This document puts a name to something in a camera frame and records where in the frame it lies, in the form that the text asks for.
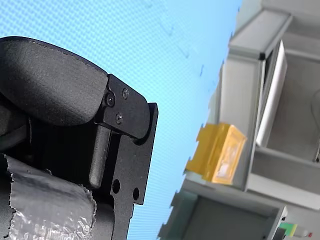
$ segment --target blue backdrop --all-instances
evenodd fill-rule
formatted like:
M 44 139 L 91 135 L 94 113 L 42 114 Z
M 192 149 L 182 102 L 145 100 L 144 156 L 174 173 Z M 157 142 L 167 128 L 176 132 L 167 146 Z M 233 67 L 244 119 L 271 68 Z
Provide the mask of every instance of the blue backdrop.
M 241 0 L 0 1 L 0 37 L 68 49 L 158 103 L 145 203 L 128 233 L 155 239 L 194 154 Z

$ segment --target yellow package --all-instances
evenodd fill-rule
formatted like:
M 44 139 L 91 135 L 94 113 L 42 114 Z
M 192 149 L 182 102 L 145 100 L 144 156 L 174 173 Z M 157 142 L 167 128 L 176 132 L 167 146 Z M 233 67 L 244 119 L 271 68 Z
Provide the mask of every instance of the yellow package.
M 233 125 L 207 123 L 199 131 L 197 149 L 186 169 L 206 181 L 231 185 L 246 140 Z

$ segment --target white panel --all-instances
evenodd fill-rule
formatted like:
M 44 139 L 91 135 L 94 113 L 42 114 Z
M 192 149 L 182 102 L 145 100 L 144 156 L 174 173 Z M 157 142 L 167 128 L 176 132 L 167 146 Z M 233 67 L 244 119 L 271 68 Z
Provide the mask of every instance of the white panel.
M 290 21 L 289 14 L 264 10 L 230 40 L 230 51 L 250 51 L 258 56 L 271 51 Z
M 264 62 L 229 55 L 222 70 L 218 120 L 235 125 L 247 137 L 233 178 L 233 185 L 243 190 L 251 171 L 264 67 Z
M 320 209 L 320 195 L 256 174 L 250 174 L 248 189 L 291 204 L 317 211 Z
M 320 39 L 286 32 L 282 40 L 287 54 L 320 61 Z
M 273 73 L 271 73 L 271 85 L 256 137 L 256 143 L 259 146 L 263 145 L 265 147 L 267 145 L 285 82 L 287 67 L 288 63 L 285 56 L 285 48 L 281 41 L 276 57 L 275 67 Z
M 263 0 L 264 7 L 292 13 L 295 16 L 319 17 L 319 0 Z

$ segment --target silver duct tape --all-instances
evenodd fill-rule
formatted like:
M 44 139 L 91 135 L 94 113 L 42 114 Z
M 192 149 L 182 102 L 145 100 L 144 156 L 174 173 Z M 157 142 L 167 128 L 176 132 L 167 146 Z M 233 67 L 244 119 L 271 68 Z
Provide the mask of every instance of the silver duct tape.
M 92 239 L 96 202 L 90 191 L 6 159 L 13 181 L 10 206 L 15 210 L 7 240 Z

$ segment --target black padded cushion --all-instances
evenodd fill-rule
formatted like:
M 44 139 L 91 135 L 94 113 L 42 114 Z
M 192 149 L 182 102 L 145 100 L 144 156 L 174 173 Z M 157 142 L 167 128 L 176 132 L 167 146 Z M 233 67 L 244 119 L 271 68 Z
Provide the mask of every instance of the black padded cushion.
M 26 37 L 0 38 L 0 92 L 49 124 L 89 122 L 107 83 L 104 70 L 65 49 Z

